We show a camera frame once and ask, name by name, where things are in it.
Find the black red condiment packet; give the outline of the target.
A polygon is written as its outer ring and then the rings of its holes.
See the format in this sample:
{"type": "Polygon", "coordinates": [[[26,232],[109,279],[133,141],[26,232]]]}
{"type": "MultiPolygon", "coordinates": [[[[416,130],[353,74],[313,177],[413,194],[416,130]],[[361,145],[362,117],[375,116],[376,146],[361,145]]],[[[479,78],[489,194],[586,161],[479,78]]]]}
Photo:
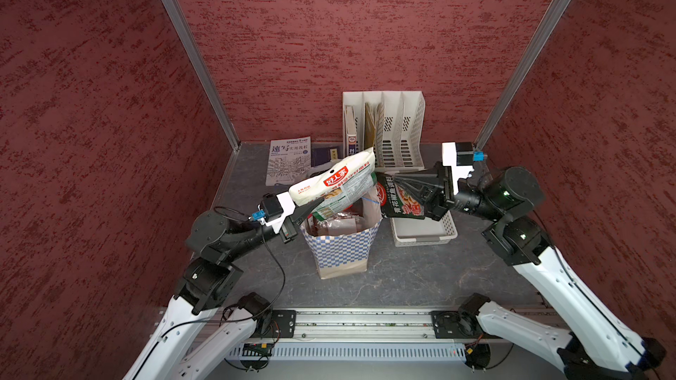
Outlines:
{"type": "Polygon", "coordinates": [[[383,218],[423,220],[424,206],[394,182],[394,177],[376,173],[376,188],[383,218]]]}

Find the white condiment packet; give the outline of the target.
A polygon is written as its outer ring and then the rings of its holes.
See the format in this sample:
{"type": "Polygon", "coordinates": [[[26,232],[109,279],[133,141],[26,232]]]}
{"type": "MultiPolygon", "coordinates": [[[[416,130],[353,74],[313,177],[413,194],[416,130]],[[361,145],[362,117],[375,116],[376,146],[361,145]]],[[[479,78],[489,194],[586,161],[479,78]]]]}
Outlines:
{"type": "Polygon", "coordinates": [[[319,221],[327,221],[345,211],[376,184],[376,155],[373,148],[349,156],[327,172],[293,185],[290,197],[301,207],[322,198],[312,211],[319,221]]]}

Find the blue checkered paper bag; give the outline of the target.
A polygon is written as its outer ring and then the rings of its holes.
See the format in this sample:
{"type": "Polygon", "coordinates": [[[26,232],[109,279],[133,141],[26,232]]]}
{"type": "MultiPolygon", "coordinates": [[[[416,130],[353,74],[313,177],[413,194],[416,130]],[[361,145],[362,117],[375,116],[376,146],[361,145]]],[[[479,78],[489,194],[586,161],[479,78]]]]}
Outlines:
{"type": "Polygon", "coordinates": [[[313,217],[301,225],[301,232],[313,253],[322,280],[364,273],[368,269],[371,246],[382,222],[376,186],[360,202],[356,202],[359,203],[362,205],[363,221],[355,221],[354,229],[339,228],[340,235],[320,235],[320,228],[313,217]]]}

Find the dark condiment packet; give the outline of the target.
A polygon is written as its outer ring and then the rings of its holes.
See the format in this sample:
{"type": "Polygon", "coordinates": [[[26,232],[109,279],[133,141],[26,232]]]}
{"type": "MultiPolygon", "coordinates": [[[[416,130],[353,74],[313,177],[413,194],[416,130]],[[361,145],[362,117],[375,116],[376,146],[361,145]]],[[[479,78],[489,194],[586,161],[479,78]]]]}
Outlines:
{"type": "Polygon", "coordinates": [[[338,213],[325,221],[312,217],[308,231],[315,237],[351,235],[364,230],[365,218],[352,213],[338,213]]]}

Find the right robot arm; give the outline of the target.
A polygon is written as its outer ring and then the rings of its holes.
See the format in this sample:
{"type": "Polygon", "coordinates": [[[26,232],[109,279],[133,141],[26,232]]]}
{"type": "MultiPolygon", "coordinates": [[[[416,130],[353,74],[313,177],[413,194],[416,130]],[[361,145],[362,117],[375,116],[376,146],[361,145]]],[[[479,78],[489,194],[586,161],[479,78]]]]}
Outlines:
{"type": "Polygon", "coordinates": [[[528,280],[566,324],[550,327],[472,295],[461,306],[468,333],[481,331],[524,348],[568,379],[644,379],[666,357],[654,338],[642,337],[614,316],[577,276],[546,230],[530,218],[544,201],[523,167],[508,167],[483,186],[455,179],[451,168],[394,175],[394,183],[421,202],[428,216],[451,210],[489,220],[489,247],[528,280]]]}

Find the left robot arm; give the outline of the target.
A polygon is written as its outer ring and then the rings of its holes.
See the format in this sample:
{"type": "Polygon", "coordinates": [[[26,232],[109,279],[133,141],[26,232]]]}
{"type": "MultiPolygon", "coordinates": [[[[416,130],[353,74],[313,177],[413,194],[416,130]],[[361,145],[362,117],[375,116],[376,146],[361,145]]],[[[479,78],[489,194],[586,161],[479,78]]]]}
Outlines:
{"type": "Polygon", "coordinates": [[[204,379],[254,334],[281,335],[273,304],[256,293],[218,313],[243,275],[235,262],[272,239],[288,243],[322,203],[295,204],[289,194],[269,195],[258,213],[236,219],[215,207],[197,218],[188,237],[196,256],[128,379],[204,379]]]}

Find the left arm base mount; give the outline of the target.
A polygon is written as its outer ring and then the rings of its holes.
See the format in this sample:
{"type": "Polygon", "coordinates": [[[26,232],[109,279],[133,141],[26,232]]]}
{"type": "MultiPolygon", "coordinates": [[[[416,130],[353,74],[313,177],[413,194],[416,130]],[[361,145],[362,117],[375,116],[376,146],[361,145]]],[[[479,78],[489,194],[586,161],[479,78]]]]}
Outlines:
{"type": "Polygon", "coordinates": [[[298,312],[294,310],[268,311],[256,325],[254,338],[290,339],[295,334],[298,312]]]}

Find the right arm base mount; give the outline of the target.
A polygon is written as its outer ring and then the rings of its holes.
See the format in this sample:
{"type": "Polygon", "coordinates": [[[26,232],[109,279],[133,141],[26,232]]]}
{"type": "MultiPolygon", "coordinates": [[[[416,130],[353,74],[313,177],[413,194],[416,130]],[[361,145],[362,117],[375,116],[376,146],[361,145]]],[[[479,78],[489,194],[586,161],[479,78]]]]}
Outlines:
{"type": "Polygon", "coordinates": [[[486,334],[480,327],[475,316],[462,311],[432,311],[431,323],[438,340],[454,340],[470,343],[482,339],[483,341],[499,340],[499,337],[486,334]]]}

